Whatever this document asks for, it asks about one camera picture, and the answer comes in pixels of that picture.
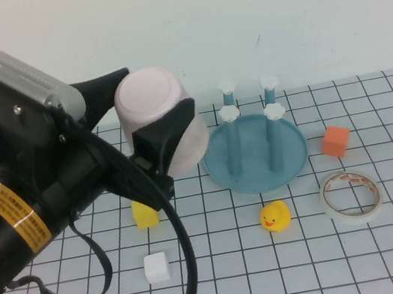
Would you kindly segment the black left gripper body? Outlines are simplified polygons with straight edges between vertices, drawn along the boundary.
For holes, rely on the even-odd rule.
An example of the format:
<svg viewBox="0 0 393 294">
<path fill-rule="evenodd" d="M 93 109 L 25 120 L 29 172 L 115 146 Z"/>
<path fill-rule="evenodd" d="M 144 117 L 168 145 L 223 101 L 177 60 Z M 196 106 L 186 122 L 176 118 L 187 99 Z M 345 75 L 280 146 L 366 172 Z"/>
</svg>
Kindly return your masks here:
<svg viewBox="0 0 393 294">
<path fill-rule="evenodd" d="M 85 132 L 66 142 L 37 148 L 31 142 L 0 142 L 0 181 L 38 207 L 54 233 L 108 191 L 161 210 L 174 196 L 173 179 L 126 157 L 108 142 Z"/>
</svg>

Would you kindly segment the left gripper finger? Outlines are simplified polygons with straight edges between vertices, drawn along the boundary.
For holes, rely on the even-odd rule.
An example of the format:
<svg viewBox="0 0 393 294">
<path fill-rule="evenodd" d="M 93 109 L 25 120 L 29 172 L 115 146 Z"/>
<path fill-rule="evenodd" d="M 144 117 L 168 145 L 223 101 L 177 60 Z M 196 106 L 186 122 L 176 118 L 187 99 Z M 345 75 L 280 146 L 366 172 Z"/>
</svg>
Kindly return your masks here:
<svg viewBox="0 0 393 294">
<path fill-rule="evenodd" d="M 115 106 L 116 89 L 128 74 L 129 69 L 123 67 L 104 76 L 71 85 L 85 100 L 85 114 L 79 120 L 85 129 L 92 131 L 104 115 Z"/>
<path fill-rule="evenodd" d="M 150 163 L 149 169 L 166 176 L 178 144 L 195 117 L 193 98 L 182 99 L 169 112 L 133 132 L 135 159 Z"/>
</svg>

